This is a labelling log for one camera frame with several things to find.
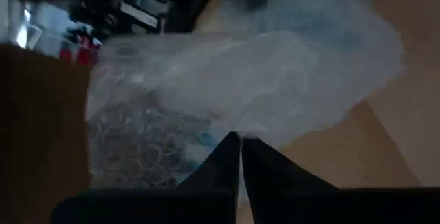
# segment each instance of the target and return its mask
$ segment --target clear plastic wrap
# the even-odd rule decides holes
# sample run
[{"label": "clear plastic wrap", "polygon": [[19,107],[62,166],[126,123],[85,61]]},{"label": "clear plastic wrap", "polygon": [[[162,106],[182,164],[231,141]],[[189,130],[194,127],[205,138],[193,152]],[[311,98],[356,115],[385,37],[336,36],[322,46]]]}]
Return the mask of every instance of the clear plastic wrap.
[{"label": "clear plastic wrap", "polygon": [[[240,27],[238,32],[128,36],[107,41],[101,48],[89,89],[91,130],[100,123],[93,120],[99,120],[105,110],[122,105],[136,113],[131,122],[137,135],[118,139],[124,147],[135,143],[134,156],[128,157],[142,158],[152,144],[149,139],[162,141],[154,145],[166,150],[169,135],[181,148],[181,169],[173,171],[166,160],[159,161],[154,173],[162,176],[152,177],[149,174],[155,164],[146,163],[140,169],[142,182],[166,187],[163,175],[167,175],[179,183],[228,131],[257,135],[279,148],[307,131],[331,126],[402,70],[399,34],[361,3],[268,3],[266,9],[249,13],[232,12],[231,3],[220,7],[219,12],[228,13],[229,18],[219,14],[214,20]],[[138,117],[148,110],[161,113],[168,121]],[[175,122],[180,122],[180,128],[167,131]],[[154,126],[161,130],[157,136],[151,135]],[[123,122],[117,129],[124,132]],[[113,173],[106,166],[111,156],[100,154],[94,146],[109,140],[99,137],[91,139],[91,157],[101,158],[95,168],[108,177]],[[124,175],[119,181],[132,178],[127,176],[128,170],[116,171]],[[114,183],[121,185],[131,183]]]}]

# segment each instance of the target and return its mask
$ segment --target black object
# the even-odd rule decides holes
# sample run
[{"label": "black object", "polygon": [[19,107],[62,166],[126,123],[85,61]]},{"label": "black object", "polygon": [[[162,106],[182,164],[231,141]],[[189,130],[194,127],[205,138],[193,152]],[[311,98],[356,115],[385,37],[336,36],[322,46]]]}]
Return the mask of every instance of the black object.
[{"label": "black object", "polygon": [[229,133],[177,189],[84,192],[60,203],[52,223],[235,223],[240,148],[256,224],[440,219],[438,188],[340,190],[261,140]]}]

